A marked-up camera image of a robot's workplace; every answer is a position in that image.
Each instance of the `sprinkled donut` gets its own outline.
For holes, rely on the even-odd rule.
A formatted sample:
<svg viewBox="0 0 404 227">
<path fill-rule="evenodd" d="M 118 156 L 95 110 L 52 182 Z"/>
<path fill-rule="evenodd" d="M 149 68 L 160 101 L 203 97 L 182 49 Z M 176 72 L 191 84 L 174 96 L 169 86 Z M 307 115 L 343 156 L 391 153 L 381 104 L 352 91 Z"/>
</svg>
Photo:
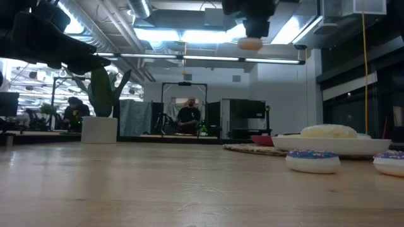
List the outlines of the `sprinkled donut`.
<svg viewBox="0 0 404 227">
<path fill-rule="evenodd" d="M 386 151 L 374 156 L 376 169 L 384 174 L 404 177 L 404 152 Z"/>
<path fill-rule="evenodd" d="M 341 165 L 337 154 L 330 151 L 311 149 L 289 151 L 286 157 L 287 166 L 306 173 L 336 173 Z"/>
</svg>

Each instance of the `cake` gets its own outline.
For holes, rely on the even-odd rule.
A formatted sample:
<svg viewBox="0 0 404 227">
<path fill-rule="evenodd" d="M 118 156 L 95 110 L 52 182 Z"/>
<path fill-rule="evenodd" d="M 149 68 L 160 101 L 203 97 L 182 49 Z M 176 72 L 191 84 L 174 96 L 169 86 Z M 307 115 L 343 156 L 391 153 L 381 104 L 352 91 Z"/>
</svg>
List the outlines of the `cake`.
<svg viewBox="0 0 404 227">
<path fill-rule="evenodd" d="M 356 131 L 351 127 L 333 124 L 306 127 L 302 130 L 300 136 L 309 138 L 358 138 Z"/>
</svg>

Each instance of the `computer monitor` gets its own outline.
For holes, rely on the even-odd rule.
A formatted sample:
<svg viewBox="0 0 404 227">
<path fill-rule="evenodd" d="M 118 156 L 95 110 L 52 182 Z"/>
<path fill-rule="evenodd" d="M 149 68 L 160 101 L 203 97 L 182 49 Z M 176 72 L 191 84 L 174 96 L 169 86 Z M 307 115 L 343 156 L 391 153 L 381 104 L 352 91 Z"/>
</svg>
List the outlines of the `computer monitor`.
<svg viewBox="0 0 404 227">
<path fill-rule="evenodd" d="M 18 110 L 19 93 L 0 92 L 0 116 L 16 117 Z"/>
</svg>

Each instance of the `wooden table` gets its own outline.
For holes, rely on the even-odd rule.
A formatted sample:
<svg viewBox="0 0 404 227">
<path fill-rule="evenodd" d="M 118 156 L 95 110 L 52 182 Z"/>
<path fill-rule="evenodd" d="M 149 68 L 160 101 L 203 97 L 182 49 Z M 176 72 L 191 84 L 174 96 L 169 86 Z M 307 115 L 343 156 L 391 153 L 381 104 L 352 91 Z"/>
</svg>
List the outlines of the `wooden table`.
<svg viewBox="0 0 404 227">
<path fill-rule="evenodd" d="M 403 226 L 404 178 L 337 175 L 221 146 L 80 143 L 0 151 L 0 226 Z"/>
<path fill-rule="evenodd" d="M 182 135 L 140 135 L 145 138 L 178 138 L 178 139 L 218 139 L 217 136 L 182 136 Z"/>
</svg>

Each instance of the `person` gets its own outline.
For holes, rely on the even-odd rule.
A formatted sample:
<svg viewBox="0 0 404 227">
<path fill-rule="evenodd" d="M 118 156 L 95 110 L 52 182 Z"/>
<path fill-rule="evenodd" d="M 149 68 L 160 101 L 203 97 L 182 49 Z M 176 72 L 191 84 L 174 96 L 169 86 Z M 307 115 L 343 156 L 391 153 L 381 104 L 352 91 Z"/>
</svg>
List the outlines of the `person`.
<svg viewBox="0 0 404 227">
<path fill-rule="evenodd" d="M 201 112 L 195 107 L 195 98 L 190 97 L 177 116 L 180 132 L 183 134 L 195 135 L 198 122 L 201 120 Z"/>
<path fill-rule="evenodd" d="M 69 129 L 80 132 L 82 117 L 90 116 L 90 109 L 77 97 L 70 97 L 68 103 L 69 106 L 64 111 L 63 121 L 70 125 Z"/>
</svg>

